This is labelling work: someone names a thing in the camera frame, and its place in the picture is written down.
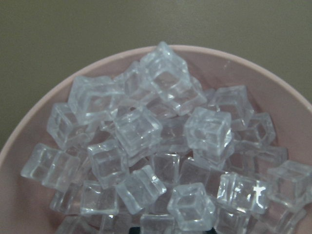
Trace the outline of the pile of ice cubes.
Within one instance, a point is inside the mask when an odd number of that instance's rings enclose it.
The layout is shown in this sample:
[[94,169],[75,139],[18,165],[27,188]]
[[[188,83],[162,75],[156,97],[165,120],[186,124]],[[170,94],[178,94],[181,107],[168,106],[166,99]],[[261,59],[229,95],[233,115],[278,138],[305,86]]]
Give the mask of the pile of ice cubes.
[[291,234],[312,168],[274,146],[243,85],[203,90],[162,42],[116,78],[78,76],[21,176],[56,190],[59,234]]

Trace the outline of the pink bowl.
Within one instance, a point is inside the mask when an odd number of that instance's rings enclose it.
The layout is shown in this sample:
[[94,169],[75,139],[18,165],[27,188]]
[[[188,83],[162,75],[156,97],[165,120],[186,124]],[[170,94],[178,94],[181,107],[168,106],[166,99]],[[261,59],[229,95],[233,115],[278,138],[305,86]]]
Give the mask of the pink bowl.
[[[243,58],[218,50],[174,45],[203,88],[246,85],[257,110],[271,114],[277,143],[291,160],[312,162],[312,106],[288,83]],[[54,191],[21,177],[33,147],[49,144],[46,132],[51,107],[67,100],[73,76],[48,92],[21,120],[0,153],[0,231],[3,234],[52,234],[63,215],[49,208]]]

